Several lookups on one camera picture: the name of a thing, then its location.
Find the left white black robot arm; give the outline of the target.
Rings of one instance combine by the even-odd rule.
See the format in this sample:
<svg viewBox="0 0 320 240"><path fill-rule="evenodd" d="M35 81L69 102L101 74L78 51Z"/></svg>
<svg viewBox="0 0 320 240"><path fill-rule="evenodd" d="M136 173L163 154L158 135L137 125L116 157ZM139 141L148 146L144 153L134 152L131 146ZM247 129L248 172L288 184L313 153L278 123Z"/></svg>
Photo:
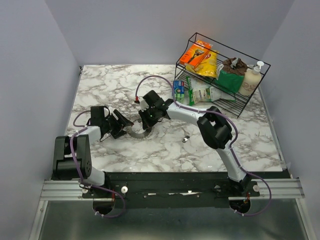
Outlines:
<svg viewBox="0 0 320 240"><path fill-rule="evenodd" d="M105 136L118 139L127 133L125 128L134 125L116 109L105 111L109 111L105 105L92 106L86 125L71 136L56 137L51 176L56 181L78 179L82 184L94 186L93 191L101 198L110 194L111 184L104 171L93 167L91 144L101 142Z"/></svg>

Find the small silver key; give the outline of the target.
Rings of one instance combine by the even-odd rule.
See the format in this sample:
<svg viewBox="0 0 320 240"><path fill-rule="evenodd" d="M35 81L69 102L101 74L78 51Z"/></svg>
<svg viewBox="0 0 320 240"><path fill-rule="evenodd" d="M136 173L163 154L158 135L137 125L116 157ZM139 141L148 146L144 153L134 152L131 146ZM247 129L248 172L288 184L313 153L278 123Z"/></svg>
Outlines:
<svg viewBox="0 0 320 240"><path fill-rule="evenodd" d="M182 128L182 130L184 133L184 137L182 139L182 142L186 143L190 139L190 133L188 131L186 131L184 128Z"/></svg>

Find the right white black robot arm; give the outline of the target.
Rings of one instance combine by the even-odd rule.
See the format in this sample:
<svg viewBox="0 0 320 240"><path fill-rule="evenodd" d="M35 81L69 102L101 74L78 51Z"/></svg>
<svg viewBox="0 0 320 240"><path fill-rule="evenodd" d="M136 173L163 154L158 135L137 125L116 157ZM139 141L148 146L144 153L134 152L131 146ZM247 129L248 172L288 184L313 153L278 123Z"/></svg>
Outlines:
<svg viewBox="0 0 320 240"><path fill-rule="evenodd" d="M241 196L248 190L250 175L242 169L237 155L232 149L232 128L226 117L213 107L211 109L194 108L175 102L173 99L164 101L145 100L137 97L144 130L153 127L160 119L180 120L199 128L203 141L217 151L227 170L230 191Z"/></svg>

